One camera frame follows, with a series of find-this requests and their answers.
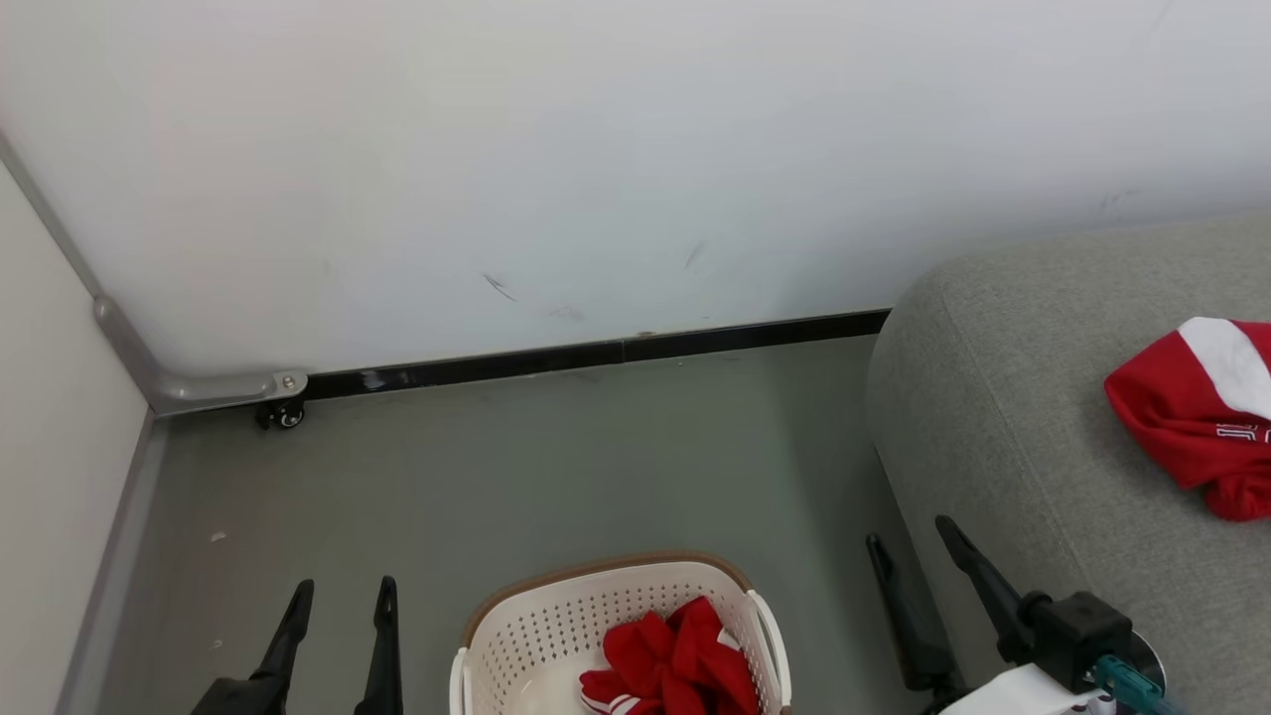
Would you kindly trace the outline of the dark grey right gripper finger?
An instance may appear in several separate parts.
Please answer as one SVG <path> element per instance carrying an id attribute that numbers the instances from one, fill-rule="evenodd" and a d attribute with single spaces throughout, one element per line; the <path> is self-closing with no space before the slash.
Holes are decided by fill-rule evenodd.
<path id="1" fill-rule="evenodd" d="M 871 556 L 873 577 L 885 602 L 894 655 L 904 687 L 929 696 L 925 712 L 943 712 L 970 692 L 958 674 L 947 638 L 918 613 L 904 588 L 899 566 L 878 533 L 866 535 L 866 551 Z"/>
<path id="2" fill-rule="evenodd" d="M 1000 574 L 988 558 L 980 552 L 971 538 L 958 528 L 952 517 L 935 516 L 935 532 L 944 544 L 949 558 L 971 580 L 972 588 L 984 607 L 994 632 L 996 650 L 1005 662 L 1024 665 L 1032 660 L 1035 638 L 1030 627 L 1021 621 L 1022 597 Z"/>

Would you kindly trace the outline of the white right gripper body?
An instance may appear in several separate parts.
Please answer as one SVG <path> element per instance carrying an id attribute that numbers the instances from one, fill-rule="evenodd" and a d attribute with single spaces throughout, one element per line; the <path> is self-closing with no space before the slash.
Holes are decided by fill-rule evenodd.
<path id="1" fill-rule="evenodd" d="M 1117 704 L 1102 690 L 1071 693 L 1038 665 L 1018 665 L 941 710 L 970 714 L 1116 714 Z"/>

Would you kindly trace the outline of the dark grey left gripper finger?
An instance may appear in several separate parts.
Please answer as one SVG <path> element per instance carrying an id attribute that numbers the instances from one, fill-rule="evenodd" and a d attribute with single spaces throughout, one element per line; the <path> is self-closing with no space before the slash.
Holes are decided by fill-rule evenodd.
<path id="1" fill-rule="evenodd" d="M 300 580 L 250 679 L 281 679 L 285 686 L 290 686 L 297 648 L 306 638 L 314 594 L 314 580 Z"/>
<path id="2" fill-rule="evenodd" d="M 355 715 L 404 714 L 398 611 L 398 585 L 394 578 L 385 575 L 372 608 L 375 645 L 364 698 L 355 706 Z"/>

